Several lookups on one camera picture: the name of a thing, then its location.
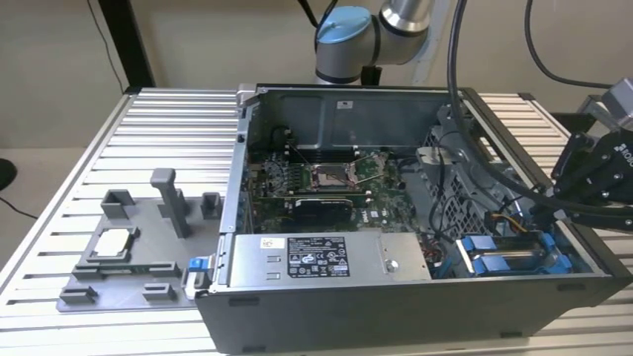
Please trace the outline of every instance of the aluminum extrusion table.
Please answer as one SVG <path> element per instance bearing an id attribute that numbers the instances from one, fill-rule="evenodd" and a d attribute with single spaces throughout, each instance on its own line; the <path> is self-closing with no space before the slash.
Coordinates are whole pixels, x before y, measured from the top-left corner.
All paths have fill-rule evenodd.
<path id="1" fill-rule="evenodd" d="M 535 101 L 482 94 L 549 175 L 569 133 Z M 1 270 L 0 355 L 214 355 L 196 309 L 60 314 L 56 298 L 86 247 L 108 189 L 158 197 L 152 169 L 178 169 L 188 197 L 222 195 L 235 134 L 235 91 L 142 89 L 125 95 Z M 629 269 L 633 236 L 597 231 Z M 633 355 L 633 287 L 563 314 L 534 337 L 302 355 Z"/>

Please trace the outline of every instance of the circuit board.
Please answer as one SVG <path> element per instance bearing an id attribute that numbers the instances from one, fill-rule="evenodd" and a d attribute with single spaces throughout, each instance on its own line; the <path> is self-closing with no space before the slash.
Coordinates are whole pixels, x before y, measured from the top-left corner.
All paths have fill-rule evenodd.
<path id="1" fill-rule="evenodd" d="M 355 153 L 350 162 L 290 162 L 279 153 L 253 157 L 254 233 L 419 231 L 397 161 L 379 150 Z"/>

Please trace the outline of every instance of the sticker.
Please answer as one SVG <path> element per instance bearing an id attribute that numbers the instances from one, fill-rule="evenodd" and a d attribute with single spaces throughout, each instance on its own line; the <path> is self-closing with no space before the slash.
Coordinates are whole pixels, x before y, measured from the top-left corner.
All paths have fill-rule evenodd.
<path id="1" fill-rule="evenodd" d="M 291 278 L 349 277 L 345 237 L 290 237 L 287 275 Z"/>
<path id="2" fill-rule="evenodd" d="M 259 248 L 285 248 L 285 239 L 282 237 L 263 237 L 258 245 Z"/>
<path id="3" fill-rule="evenodd" d="M 354 107 L 354 102 L 351 101 L 342 101 L 342 102 L 335 102 L 335 108 L 337 109 L 351 109 Z"/>

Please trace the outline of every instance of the metal post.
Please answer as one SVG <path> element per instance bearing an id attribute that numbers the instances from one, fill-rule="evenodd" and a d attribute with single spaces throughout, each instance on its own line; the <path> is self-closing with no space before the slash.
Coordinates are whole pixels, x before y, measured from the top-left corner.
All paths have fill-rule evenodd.
<path id="1" fill-rule="evenodd" d="M 117 48 L 118 58 L 130 87 L 154 87 L 152 69 L 142 40 L 140 38 L 136 18 L 129 0 L 98 0 L 109 35 Z"/>

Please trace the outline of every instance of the warning label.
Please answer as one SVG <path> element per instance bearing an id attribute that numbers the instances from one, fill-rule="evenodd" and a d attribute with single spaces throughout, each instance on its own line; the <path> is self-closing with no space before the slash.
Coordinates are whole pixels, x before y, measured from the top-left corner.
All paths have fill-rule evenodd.
<path id="1" fill-rule="evenodd" d="M 290 237 L 286 242 L 291 278 L 349 277 L 345 237 Z"/>

